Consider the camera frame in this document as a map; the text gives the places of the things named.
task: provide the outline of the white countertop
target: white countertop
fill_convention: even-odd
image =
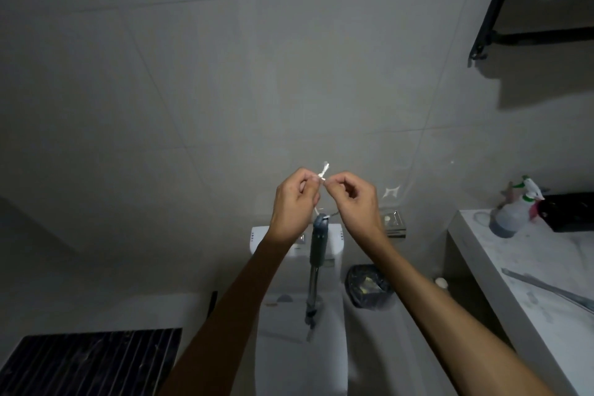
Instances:
[[[502,239],[488,224],[489,211],[464,210],[448,231],[517,353],[559,395],[594,395],[594,315],[501,273],[594,299],[594,232],[554,233],[537,218]]]

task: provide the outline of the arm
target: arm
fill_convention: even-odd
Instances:
[[[306,229],[320,199],[320,181],[298,170],[276,190],[268,233],[167,378],[159,396],[226,396],[274,273]]]
[[[325,185],[345,227],[387,277],[464,396],[553,396],[511,348],[392,247],[372,184],[341,173]]]

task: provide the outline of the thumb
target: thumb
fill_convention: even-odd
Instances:
[[[330,193],[337,204],[341,204],[349,198],[345,188],[335,180],[326,182],[326,190]]]
[[[314,198],[316,197],[316,194],[318,193],[318,189],[320,188],[320,179],[308,179],[307,182],[305,182],[305,187],[303,188],[303,196],[306,199],[309,199],[311,201],[314,200]]]

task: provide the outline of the tile wall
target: tile wall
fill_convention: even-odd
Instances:
[[[489,1],[1,0],[0,196],[91,260],[221,284],[278,183],[329,161],[439,274],[456,210],[509,180],[594,189],[594,42],[469,69]]]

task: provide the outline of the toilet bowl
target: toilet bowl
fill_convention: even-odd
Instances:
[[[260,306],[256,335],[258,396],[345,396],[348,386],[345,315],[340,285],[342,226],[330,224],[325,261],[318,277],[316,328],[305,323],[311,226],[294,244]],[[254,227],[254,253],[268,227]]]

